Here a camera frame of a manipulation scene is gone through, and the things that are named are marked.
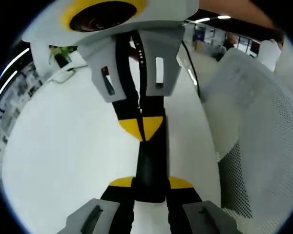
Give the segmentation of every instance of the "yellow accent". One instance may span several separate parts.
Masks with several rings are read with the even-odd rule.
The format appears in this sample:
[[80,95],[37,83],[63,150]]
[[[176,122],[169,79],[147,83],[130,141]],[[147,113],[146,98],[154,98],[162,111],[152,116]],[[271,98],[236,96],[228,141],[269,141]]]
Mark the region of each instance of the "yellow accent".
[[184,180],[177,177],[170,176],[169,177],[170,187],[171,189],[188,189],[193,188],[193,185]]
[[73,3],[68,5],[67,8],[64,10],[64,13],[61,16],[62,25],[68,30],[74,31],[69,27],[69,24],[75,15],[77,15],[79,12],[90,6],[107,1],[123,1],[131,3],[137,8],[137,12],[133,17],[140,14],[147,5],[147,0],[75,0]]
[[163,116],[143,117],[143,129],[146,141],[150,140],[163,122]]
[[126,130],[126,132],[133,135],[139,141],[142,141],[142,136],[139,131],[138,121],[136,118],[123,119],[123,120],[119,120],[118,122],[121,125],[121,127]]
[[117,187],[131,187],[133,177],[124,177],[116,179],[115,181],[111,182],[109,186],[117,186]]

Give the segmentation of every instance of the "white desk surface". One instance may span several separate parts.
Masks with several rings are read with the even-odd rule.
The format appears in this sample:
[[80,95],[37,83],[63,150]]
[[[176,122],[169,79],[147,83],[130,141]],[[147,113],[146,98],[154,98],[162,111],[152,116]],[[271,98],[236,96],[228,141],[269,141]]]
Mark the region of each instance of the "white desk surface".
[[[130,59],[135,79],[138,64]],[[80,69],[64,84],[48,83],[26,104],[3,156],[8,199],[33,234],[55,234],[68,215],[100,198],[116,178],[134,176],[139,142],[118,124]],[[220,206],[215,149],[201,102],[186,70],[165,99],[170,175],[190,181],[203,200]],[[131,233],[170,233],[166,204],[135,203]]]

